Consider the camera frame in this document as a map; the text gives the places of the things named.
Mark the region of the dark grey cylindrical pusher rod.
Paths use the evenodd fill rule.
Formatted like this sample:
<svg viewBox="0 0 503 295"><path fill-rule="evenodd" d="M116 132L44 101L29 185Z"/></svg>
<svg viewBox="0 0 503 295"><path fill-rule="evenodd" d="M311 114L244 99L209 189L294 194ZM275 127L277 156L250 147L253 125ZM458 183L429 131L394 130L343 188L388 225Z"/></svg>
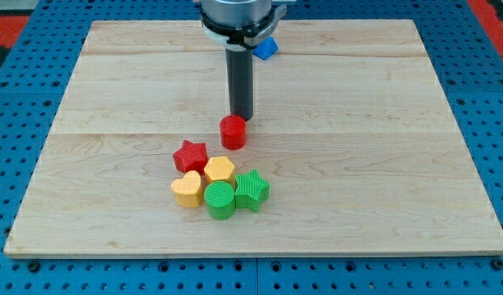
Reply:
<svg viewBox="0 0 503 295"><path fill-rule="evenodd" d="M225 50L229 87L229 106L232 115L245 121L253 117L252 50Z"/></svg>

